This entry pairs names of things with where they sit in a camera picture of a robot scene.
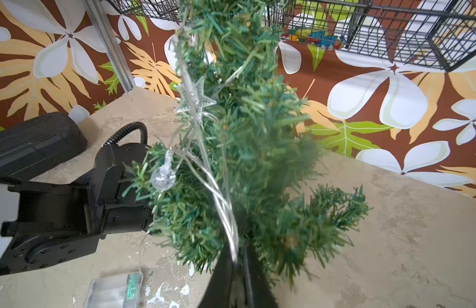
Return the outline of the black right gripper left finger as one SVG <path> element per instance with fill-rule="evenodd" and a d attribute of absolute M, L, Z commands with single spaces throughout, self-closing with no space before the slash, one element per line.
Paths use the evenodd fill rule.
<path fill-rule="evenodd" d="M 240 285 L 239 264 L 233 261 L 229 244 L 225 244 L 198 308 L 240 307 Z"/>

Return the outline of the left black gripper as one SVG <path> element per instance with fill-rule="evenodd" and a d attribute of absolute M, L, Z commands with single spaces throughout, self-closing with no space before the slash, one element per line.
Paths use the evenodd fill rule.
<path fill-rule="evenodd" d="M 94 168 L 69 184 L 0 174 L 0 276 L 93 254 L 109 234 L 148 230 L 152 210 L 131 188 L 130 171 L 148 149 L 104 146 Z"/>

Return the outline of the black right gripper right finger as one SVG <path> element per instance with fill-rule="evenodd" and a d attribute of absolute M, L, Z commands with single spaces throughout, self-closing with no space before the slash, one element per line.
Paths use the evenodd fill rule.
<path fill-rule="evenodd" d="M 277 302 L 254 247 L 245 246 L 243 254 L 244 286 L 248 307 L 277 308 Z"/>

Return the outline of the small green christmas tree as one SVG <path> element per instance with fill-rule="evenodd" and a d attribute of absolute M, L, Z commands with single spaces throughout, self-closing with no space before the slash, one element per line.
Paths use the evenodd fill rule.
<path fill-rule="evenodd" d="M 180 1 L 180 27 L 198 39 L 185 59 L 195 79 L 205 76 L 205 93 L 217 104 L 205 109 L 203 133 L 211 167 L 230 198 L 242 249 L 251 244 L 266 277 L 290 281 L 306 269 L 308 257 L 326 264 L 350 245 L 369 207 L 361 188 L 344 192 L 319 185 L 309 198 L 300 192 L 316 178 L 321 150 L 309 136 L 297 137 L 307 116 L 303 102 L 278 72 L 280 30 L 266 26 L 267 1 Z M 154 144 L 130 170 L 141 194 L 166 149 Z M 228 244 L 212 194 L 180 164 L 176 184 L 148 201 L 150 232 L 161 232 L 183 263 L 202 271 Z"/>

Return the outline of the clear string lights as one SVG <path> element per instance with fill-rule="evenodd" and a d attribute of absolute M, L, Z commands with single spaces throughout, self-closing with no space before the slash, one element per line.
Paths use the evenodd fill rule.
<path fill-rule="evenodd" d="M 138 186 L 142 183 L 140 178 L 134 178 L 132 187 L 137 190 L 137 201 L 151 199 L 155 196 L 160 198 L 165 191 L 169 191 L 176 184 L 176 174 L 180 164 L 173 166 L 173 159 L 177 157 L 179 162 L 186 162 L 194 177 L 212 194 L 214 206 L 229 244 L 232 264 L 237 266 L 239 262 L 237 220 L 230 198 L 225 196 L 212 172 L 209 151 L 205 145 L 203 133 L 203 118 L 206 117 L 205 109 L 216 105 L 217 101 L 208 97 L 205 93 L 205 76 L 202 75 L 195 79 L 189 72 L 189 62 L 185 59 L 184 51 L 186 47 L 198 46 L 197 37 L 190 34 L 185 26 L 177 29 L 175 35 L 176 41 L 171 42 L 174 43 L 177 72 L 182 79 L 182 82 L 177 86 L 181 97 L 180 104 L 175 112 L 184 114 L 185 120 L 173 132 L 172 138 L 179 137 L 180 132 L 185 128 L 185 137 L 180 142 L 184 147 L 170 146 L 166 149 L 163 163 L 151 173 L 150 187 L 145 195 L 141 194 L 142 188 Z"/>

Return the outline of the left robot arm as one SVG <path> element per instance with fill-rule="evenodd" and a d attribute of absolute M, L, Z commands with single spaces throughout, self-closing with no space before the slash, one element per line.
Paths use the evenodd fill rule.
<path fill-rule="evenodd" d="M 86 147 L 78 125 L 59 112 L 0 132 L 0 276 L 93 254 L 108 234 L 149 229 L 152 211 L 130 191 L 128 170 L 148 152 L 145 124 L 116 131 L 71 183 L 35 180 Z"/>

